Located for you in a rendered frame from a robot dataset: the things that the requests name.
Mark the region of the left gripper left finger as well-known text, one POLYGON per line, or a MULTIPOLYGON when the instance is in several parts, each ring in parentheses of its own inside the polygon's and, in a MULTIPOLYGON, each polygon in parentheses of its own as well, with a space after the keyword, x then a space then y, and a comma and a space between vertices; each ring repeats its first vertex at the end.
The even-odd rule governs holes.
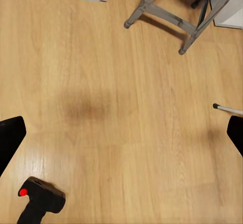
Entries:
POLYGON ((26 127, 22 116, 0 121, 0 177, 25 135, 26 127))

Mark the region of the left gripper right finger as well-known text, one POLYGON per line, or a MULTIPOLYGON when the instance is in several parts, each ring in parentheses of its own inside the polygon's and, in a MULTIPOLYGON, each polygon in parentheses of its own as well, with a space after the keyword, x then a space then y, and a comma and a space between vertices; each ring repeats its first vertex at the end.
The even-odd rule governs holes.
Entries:
POLYGON ((243 156, 243 118, 238 116, 231 116, 227 134, 243 156))

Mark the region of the camera tripod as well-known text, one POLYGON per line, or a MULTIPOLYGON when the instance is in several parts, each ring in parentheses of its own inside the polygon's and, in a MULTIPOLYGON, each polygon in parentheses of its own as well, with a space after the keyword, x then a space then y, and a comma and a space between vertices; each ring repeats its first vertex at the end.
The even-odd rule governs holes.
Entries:
POLYGON ((234 113, 238 113, 238 114, 243 114, 243 111, 241 111, 241 110, 235 110, 233 108, 223 107, 223 106, 220 106, 216 103, 213 104, 213 108, 214 109, 226 110, 226 111, 230 111, 230 112, 234 112, 234 113))

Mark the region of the digital camera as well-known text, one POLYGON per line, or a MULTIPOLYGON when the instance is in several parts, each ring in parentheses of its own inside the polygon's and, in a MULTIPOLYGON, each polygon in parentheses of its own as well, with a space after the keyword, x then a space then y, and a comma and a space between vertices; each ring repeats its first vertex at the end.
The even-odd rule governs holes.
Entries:
POLYGON ((19 197, 28 195, 29 203, 17 224, 40 224, 46 212, 60 213, 65 196, 37 180, 27 179, 19 190, 19 197))

